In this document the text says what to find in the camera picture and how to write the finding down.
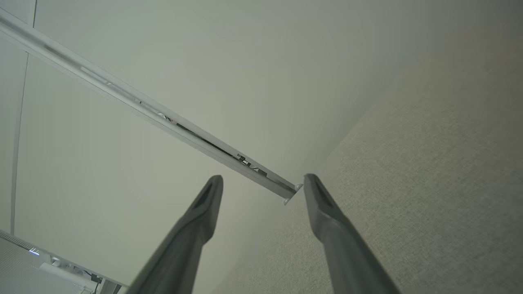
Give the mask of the grey metal partition post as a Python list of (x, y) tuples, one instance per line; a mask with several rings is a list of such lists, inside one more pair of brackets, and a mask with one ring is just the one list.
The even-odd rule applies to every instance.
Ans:
[(303, 187), (302, 183), (294, 184), (284, 179), (1, 7), (0, 37), (77, 79), (103, 97), (126, 105), (152, 125), (279, 195), (284, 203), (288, 203)]

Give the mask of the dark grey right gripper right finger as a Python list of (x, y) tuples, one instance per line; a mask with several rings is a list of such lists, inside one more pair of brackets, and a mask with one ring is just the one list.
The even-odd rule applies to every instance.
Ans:
[(319, 177), (306, 174), (303, 188), (311, 229), (323, 244), (334, 294), (400, 294)]

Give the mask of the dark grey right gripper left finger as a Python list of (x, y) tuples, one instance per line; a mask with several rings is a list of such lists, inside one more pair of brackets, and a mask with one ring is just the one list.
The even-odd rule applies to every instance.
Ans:
[(212, 176), (138, 274), (127, 294), (192, 294), (203, 246), (214, 235), (224, 190)]

